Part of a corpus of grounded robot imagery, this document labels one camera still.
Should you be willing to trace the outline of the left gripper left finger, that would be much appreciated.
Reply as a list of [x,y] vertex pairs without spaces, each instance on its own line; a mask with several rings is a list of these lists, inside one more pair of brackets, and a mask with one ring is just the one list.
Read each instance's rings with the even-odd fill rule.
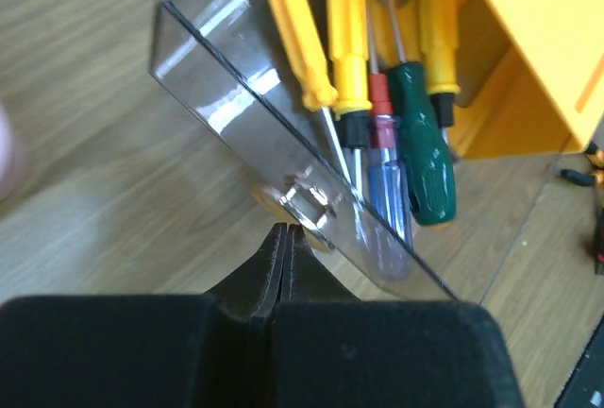
[[5,407],[262,407],[287,228],[209,291],[1,307]]

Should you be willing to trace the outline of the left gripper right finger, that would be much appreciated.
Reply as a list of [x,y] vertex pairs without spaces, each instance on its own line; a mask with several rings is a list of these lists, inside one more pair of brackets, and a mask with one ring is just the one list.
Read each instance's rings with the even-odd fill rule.
[[522,407],[501,329],[477,304],[319,300],[301,287],[314,256],[288,229],[271,326],[275,407]]

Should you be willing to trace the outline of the blue handled screwdriver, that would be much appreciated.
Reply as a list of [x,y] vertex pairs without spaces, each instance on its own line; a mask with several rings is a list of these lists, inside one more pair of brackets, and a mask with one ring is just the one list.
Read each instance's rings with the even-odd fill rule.
[[385,219],[394,233],[371,229],[369,248],[374,268],[387,281],[402,281],[408,277],[409,258],[405,250],[394,247],[396,239],[412,238],[411,215],[402,196],[406,186],[405,173],[400,167],[396,148],[397,121],[389,94],[388,81],[379,71],[375,44],[372,8],[367,8],[369,54],[370,146],[367,176],[369,197],[378,215]]

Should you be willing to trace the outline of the clear acrylic drawer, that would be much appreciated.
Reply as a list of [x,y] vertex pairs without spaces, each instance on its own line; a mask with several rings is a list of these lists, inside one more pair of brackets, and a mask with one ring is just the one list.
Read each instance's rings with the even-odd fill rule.
[[416,255],[334,167],[305,111],[267,0],[159,0],[150,72],[254,173],[254,198],[304,226],[322,258],[403,299],[480,299],[502,236],[547,179],[551,156],[465,162],[456,221],[416,231]]

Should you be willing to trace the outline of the red black utility knife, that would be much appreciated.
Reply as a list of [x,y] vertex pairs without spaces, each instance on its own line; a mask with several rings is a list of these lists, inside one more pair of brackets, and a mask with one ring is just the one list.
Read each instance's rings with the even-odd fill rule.
[[600,209],[596,218],[596,228],[593,238],[593,254],[595,262],[595,273],[599,276],[603,275],[604,269],[604,219],[603,209]]

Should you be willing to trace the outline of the yellow and grey drawer box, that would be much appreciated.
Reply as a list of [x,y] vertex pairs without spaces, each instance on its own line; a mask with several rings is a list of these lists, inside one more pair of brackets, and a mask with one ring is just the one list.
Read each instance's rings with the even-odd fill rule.
[[[396,12],[412,60],[418,0]],[[583,151],[603,114],[603,0],[457,0],[461,88],[448,131],[466,160]]]

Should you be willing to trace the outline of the small yellow screwdriver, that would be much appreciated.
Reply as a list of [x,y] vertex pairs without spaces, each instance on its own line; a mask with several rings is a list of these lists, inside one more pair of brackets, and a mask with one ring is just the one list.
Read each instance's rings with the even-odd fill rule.
[[456,65],[457,0],[418,0],[418,7],[428,96],[446,137],[446,131],[454,125],[454,104],[461,90]]

